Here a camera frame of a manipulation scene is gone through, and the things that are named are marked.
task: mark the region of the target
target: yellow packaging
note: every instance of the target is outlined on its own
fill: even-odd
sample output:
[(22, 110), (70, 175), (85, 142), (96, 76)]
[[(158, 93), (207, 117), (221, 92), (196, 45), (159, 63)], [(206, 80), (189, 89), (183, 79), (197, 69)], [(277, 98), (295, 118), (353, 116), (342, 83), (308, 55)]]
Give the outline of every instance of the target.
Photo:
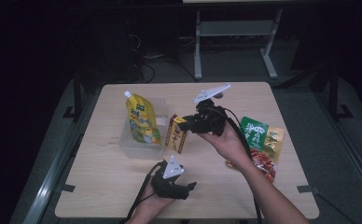
[(178, 127), (179, 123), (187, 122), (177, 115), (173, 115), (170, 118), (169, 129), (167, 130), (165, 146), (181, 154), (184, 146), (187, 132), (181, 131)]
[(140, 143), (160, 144), (160, 132), (152, 104), (143, 96), (125, 91), (132, 137)]

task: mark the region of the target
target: yellow juice pouch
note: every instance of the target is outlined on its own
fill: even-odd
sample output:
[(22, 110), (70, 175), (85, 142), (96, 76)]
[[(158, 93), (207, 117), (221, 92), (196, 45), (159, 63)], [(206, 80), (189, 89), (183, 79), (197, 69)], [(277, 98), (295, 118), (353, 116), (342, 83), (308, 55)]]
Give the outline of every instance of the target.
[(132, 137), (140, 143), (160, 144), (160, 133), (152, 104), (143, 96), (125, 91)]

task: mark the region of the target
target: clear plastic container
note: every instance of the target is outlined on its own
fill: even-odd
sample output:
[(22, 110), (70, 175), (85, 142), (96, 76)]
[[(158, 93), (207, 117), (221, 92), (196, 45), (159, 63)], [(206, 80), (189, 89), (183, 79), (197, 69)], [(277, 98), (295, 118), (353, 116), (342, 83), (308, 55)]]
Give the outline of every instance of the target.
[(119, 144), (130, 159), (157, 161), (162, 159), (169, 122), (169, 109), (164, 98), (147, 98), (147, 100), (151, 102), (155, 110), (161, 144), (147, 144), (135, 141), (132, 137), (128, 116), (125, 116), (125, 125), (123, 126)]

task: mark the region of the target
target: human hand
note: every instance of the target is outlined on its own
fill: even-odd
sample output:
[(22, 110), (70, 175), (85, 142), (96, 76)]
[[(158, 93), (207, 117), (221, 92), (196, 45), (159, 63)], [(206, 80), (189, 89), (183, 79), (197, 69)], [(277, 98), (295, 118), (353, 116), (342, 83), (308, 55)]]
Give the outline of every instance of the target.
[(135, 213), (132, 218), (127, 222), (132, 223), (149, 223), (169, 204), (175, 201), (175, 199), (161, 198), (159, 197), (151, 186), (152, 176), (146, 185), (140, 203), (135, 209)]
[(236, 165), (239, 161), (242, 162), (248, 159), (239, 136), (227, 121), (221, 136), (217, 136), (214, 133), (197, 133), (197, 135), (209, 142), (219, 155)]

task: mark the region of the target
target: white cap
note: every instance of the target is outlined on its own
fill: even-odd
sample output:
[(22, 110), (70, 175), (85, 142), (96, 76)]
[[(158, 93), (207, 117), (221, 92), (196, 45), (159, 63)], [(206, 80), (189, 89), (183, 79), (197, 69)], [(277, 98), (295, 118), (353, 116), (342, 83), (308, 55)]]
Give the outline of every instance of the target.
[(126, 99), (129, 99), (129, 97), (132, 96), (132, 94), (129, 91), (125, 91), (123, 95), (126, 97)]

